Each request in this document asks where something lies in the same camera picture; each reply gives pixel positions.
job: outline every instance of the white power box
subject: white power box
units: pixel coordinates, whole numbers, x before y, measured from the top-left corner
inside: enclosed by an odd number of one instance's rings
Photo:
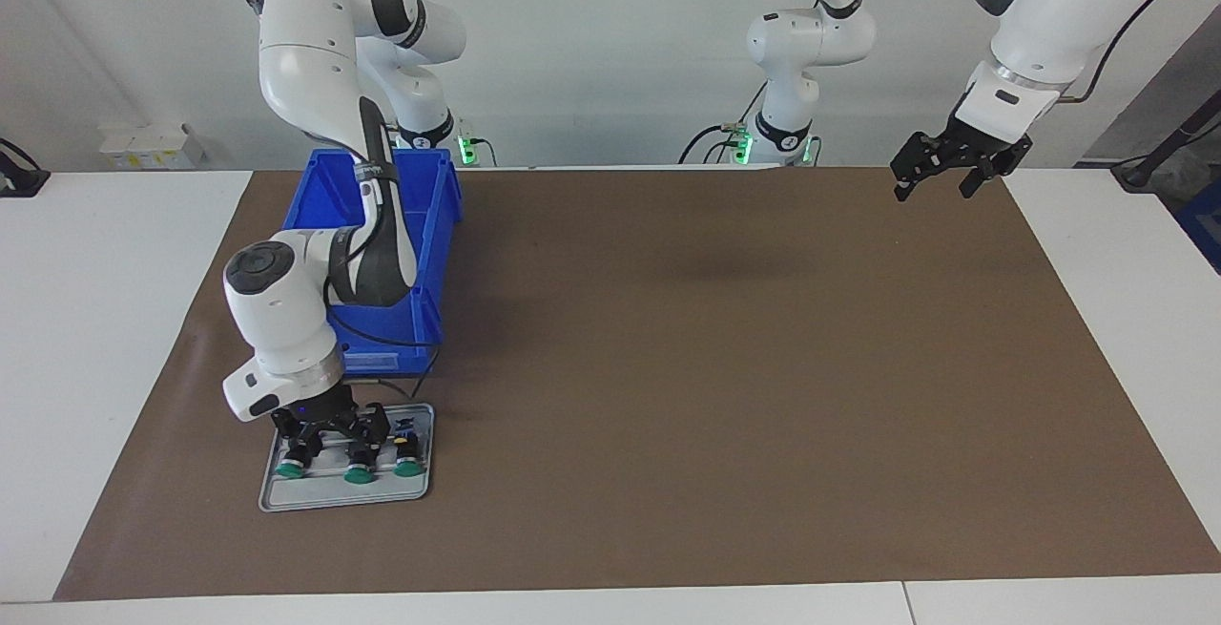
[[[184,126],[111,131],[100,148],[114,168],[199,168],[204,146]]]

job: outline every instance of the blue object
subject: blue object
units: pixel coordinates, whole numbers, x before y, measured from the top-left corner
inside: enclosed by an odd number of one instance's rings
[[[1200,190],[1187,208],[1175,215],[1192,243],[1221,272],[1221,182]]]
[[[441,284],[449,237],[462,221],[462,189],[449,151],[394,151],[407,233],[418,255],[411,293],[392,308],[332,306],[336,317],[374,337],[440,345]],[[284,229],[336,229],[365,221],[347,151],[317,150],[284,217]],[[407,377],[427,370],[435,348],[396,347],[358,337],[332,321],[349,376]]]

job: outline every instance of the brown table mat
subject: brown table mat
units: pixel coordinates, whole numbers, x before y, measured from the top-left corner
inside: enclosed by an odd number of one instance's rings
[[[250,182],[57,599],[1221,571],[1004,186],[866,168],[464,173],[432,491],[265,515],[220,269],[295,182]]]

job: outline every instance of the green light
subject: green light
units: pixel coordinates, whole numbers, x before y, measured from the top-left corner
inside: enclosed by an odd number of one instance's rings
[[[737,151],[734,153],[734,161],[736,161],[736,164],[750,164],[751,146],[755,146],[755,137],[746,133],[745,137],[737,142]]]
[[[462,150],[462,164],[475,164],[479,156],[475,155],[475,146],[471,145],[470,138],[458,137],[458,148]]]

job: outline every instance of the metal tray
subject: metal tray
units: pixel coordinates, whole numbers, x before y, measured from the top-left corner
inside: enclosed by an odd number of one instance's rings
[[[288,480],[275,472],[283,455],[283,441],[275,437],[267,455],[267,471],[263,480],[259,508],[264,513],[286,510],[313,510],[366,503],[407,502],[429,491],[432,476],[432,425],[436,413],[431,404],[397,404],[386,408],[391,425],[397,417],[415,417],[415,432],[420,437],[424,474],[419,477],[398,477],[394,469],[394,446],[386,443],[377,457],[376,480],[368,485],[343,481],[348,470],[346,448],[348,437],[336,432],[322,435],[322,453],[310,464],[309,472],[300,480]]]

